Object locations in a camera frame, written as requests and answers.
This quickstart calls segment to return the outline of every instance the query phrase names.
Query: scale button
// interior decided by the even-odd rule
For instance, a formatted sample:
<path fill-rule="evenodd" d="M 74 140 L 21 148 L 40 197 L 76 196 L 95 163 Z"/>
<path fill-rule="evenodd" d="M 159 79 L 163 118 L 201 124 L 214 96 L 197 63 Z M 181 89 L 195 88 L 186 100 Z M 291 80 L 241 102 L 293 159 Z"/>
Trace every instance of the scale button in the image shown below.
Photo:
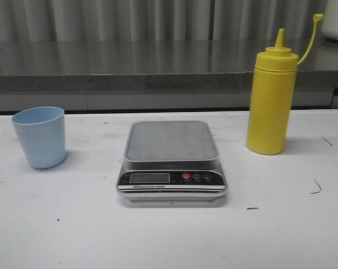
<path fill-rule="evenodd" d="M 183 178 L 191 178 L 191 175 L 189 173 L 183 173 L 182 177 Z"/>
<path fill-rule="evenodd" d="M 210 174 L 204 174 L 204 175 L 203 175 L 203 178 L 205 178 L 205 179 L 211 179 L 211 178 L 212 178 L 212 175 L 210 175 Z"/>
<path fill-rule="evenodd" d="M 199 179 L 199 178 L 201 178 L 201 175 L 200 175 L 200 174 L 197 174 L 197 173 L 195 173 L 195 174 L 193 174 L 193 175 L 192 175 L 192 177 L 193 177 L 193 178 L 195 178 L 195 179 Z"/>

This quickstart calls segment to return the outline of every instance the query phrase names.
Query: yellow squeeze bottle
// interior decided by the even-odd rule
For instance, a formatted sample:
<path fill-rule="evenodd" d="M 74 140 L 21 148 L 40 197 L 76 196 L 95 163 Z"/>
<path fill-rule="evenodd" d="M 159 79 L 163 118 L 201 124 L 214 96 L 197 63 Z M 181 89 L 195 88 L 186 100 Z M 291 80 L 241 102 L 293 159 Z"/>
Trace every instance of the yellow squeeze bottle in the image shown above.
<path fill-rule="evenodd" d="M 250 150 L 272 155 L 284 149 L 297 66 L 308 55 L 317 21 L 322 19 L 323 14 L 313 16 L 311 42 L 300 61 L 298 55 L 284 47 L 284 29 L 279 30 L 274 47 L 257 54 L 246 143 Z"/>

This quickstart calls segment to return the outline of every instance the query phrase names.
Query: digital kitchen scale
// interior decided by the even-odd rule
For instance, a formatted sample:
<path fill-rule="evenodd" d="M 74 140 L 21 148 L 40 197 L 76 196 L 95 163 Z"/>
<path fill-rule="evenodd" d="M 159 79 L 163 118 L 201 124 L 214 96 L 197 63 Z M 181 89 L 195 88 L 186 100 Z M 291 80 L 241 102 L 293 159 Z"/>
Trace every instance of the digital kitchen scale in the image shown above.
<path fill-rule="evenodd" d="M 202 121 L 131 126 L 117 191 L 132 201 L 210 201 L 227 183 L 210 128 Z"/>

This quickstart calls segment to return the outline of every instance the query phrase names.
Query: scale control panel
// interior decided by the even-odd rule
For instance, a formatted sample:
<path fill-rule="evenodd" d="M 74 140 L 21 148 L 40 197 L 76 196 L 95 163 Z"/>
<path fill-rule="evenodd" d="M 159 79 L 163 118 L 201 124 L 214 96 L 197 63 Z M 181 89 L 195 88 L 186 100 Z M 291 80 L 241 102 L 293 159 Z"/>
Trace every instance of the scale control panel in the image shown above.
<path fill-rule="evenodd" d="M 225 182 L 214 171 L 130 171 L 118 181 L 121 192 L 222 192 Z"/>

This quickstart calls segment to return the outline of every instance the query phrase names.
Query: light blue plastic cup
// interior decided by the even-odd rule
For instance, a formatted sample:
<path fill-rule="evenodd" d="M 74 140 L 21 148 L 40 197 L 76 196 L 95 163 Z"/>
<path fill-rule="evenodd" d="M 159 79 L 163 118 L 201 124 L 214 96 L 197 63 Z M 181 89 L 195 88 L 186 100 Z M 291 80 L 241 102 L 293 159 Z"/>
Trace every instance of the light blue plastic cup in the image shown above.
<path fill-rule="evenodd" d="M 64 110 L 53 106 L 23 110 L 12 117 L 29 165 L 44 169 L 66 157 Z"/>

